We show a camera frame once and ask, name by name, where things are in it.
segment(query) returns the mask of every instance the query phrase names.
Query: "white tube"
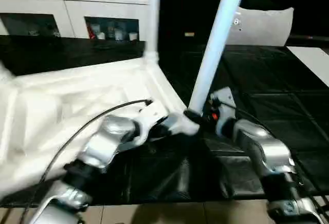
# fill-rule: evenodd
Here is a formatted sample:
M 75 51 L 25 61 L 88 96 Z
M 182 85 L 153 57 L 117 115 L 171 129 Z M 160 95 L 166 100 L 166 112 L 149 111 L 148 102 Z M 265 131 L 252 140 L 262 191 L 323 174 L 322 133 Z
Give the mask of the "white tube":
M 194 85 L 189 108 L 202 113 L 204 103 L 221 60 L 234 15 L 241 0 L 221 0 L 207 48 Z
M 159 28 L 160 0 L 150 0 L 148 36 L 144 57 L 146 60 L 158 62 L 158 28 Z

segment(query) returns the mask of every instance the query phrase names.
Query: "white cabinet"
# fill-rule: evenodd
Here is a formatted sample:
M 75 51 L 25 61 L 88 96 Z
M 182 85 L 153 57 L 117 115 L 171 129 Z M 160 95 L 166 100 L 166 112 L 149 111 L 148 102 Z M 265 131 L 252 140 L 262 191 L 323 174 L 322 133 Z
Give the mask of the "white cabinet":
M 129 40 L 129 33 L 136 33 L 137 39 L 146 41 L 147 5 L 85 1 L 65 1 L 65 4 L 77 38 L 89 38 L 88 28 L 90 32 L 92 25 L 97 25 L 106 39 L 114 39 L 113 27 L 120 27 L 125 34 L 123 40 Z
M 0 34 L 75 37 L 62 0 L 0 0 Z

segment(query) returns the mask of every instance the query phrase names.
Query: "white fabric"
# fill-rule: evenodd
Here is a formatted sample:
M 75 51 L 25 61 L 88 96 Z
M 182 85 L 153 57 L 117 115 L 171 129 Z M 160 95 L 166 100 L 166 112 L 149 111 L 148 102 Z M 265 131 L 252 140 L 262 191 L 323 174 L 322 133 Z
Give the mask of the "white fabric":
M 284 46 L 290 35 L 293 17 L 293 8 L 261 11 L 239 7 L 227 44 Z

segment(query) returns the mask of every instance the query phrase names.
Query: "gray tile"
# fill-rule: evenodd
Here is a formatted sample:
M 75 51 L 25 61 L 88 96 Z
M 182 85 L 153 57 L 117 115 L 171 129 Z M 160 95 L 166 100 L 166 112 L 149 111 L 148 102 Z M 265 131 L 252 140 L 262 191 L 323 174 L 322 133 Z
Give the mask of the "gray tile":
M 206 202 L 208 224 L 273 224 L 265 200 Z
M 104 207 L 102 224 L 206 224 L 202 203 Z
M 80 215 L 86 224 L 100 224 L 103 208 L 103 206 L 89 207 L 86 212 L 83 212 Z
M 2 223 L 2 221 L 3 221 L 5 224 L 18 224 L 20 221 L 22 212 L 23 212 L 22 208 L 1 209 L 0 223 Z M 34 212 L 35 212 L 35 209 L 30 209 L 30 211 L 26 215 L 25 220 L 28 220 L 29 218 L 31 218 L 31 216 Z

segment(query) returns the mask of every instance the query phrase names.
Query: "black mat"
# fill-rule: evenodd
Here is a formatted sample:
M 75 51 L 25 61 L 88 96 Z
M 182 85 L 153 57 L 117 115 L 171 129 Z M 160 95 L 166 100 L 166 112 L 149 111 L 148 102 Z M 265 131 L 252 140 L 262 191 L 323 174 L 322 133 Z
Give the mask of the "black mat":
M 0 58 L 18 75 L 132 59 L 142 50 L 142 43 L 0 37 Z M 202 45 L 179 45 L 160 52 L 161 69 L 187 105 L 203 51 Z M 211 90 L 225 86 L 231 87 L 239 108 L 257 116 L 289 146 L 309 190 L 328 194 L 328 87 L 286 48 L 254 46 L 226 47 Z M 14 194 L 2 205 L 24 205 L 28 194 Z M 202 133 L 117 156 L 99 182 L 94 204 L 262 197 L 243 151 Z

